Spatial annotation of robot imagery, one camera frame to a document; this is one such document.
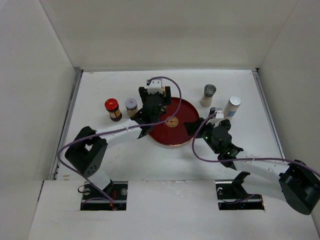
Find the silver lid spice jar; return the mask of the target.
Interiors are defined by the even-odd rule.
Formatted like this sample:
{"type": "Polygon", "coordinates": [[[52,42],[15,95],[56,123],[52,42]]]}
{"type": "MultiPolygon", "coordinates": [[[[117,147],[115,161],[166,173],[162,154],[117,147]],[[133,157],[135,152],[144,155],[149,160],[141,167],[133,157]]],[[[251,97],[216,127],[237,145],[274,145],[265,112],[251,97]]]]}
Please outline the silver lid spice jar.
{"type": "Polygon", "coordinates": [[[132,118],[138,111],[138,103],[134,98],[128,98],[125,101],[125,107],[130,118],[132,118]]]}

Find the green label sauce bottle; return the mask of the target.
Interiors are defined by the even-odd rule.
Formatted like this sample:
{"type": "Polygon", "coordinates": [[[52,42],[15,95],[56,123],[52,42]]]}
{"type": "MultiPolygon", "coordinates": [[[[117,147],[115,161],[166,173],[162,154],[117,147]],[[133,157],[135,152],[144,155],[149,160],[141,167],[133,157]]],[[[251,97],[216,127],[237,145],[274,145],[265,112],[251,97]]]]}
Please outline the green label sauce bottle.
{"type": "Polygon", "coordinates": [[[161,90],[162,90],[161,94],[165,97],[166,96],[166,86],[162,86],[161,90]]]}

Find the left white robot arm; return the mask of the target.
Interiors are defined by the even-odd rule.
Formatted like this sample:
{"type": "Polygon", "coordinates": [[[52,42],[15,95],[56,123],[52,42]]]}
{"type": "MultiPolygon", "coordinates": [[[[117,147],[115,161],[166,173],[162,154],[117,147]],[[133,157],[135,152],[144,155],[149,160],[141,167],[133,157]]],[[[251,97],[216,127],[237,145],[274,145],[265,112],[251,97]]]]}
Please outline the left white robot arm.
{"type": "Polygon", "coordinates": [[[106,151],[147,136],[155,126],[165,122],[161,116],[166,112],[166,106],[172,103],[169,86],[140,87],[138,91],[142,108],[133,117],[103,131],[86,126],[73,142],[65,146],[64,157],[72,165],[71,170],[89,182],[100,199],[112,195],[113,181],[100,170],[106,151]]]}

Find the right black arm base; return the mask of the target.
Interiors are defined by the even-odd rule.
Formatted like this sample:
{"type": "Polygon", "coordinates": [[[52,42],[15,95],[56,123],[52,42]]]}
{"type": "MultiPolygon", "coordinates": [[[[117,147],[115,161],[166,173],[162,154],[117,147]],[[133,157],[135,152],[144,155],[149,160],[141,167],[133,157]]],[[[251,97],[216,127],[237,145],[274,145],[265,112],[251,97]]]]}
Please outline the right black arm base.
{"type": "Polygon", "coordinates": [[[218,208],[221,211],[265,210],[259,194],[247,193],[242,184],[250,173],[241,172],[232,180],[215,182],[218,208]]]}

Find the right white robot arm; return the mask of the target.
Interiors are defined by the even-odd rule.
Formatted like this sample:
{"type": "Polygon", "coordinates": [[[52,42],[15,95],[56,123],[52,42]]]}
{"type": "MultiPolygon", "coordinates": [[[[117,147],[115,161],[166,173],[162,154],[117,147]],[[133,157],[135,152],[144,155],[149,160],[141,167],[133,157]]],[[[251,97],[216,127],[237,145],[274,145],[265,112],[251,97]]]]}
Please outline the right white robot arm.
{"type": "Polygon", "coordinates": [[[286,202],[303,215],[310,215],[320,200],[319,173],[303,161],[256,157],[232,143],[228,119],[218,125],[212,116],[198,118],[183,125],[189,136],[202,139],[217,155],[215,163],[239,171],[231,183],[233,194],[245,200],[253,194],[265,195],[286,202]]]}

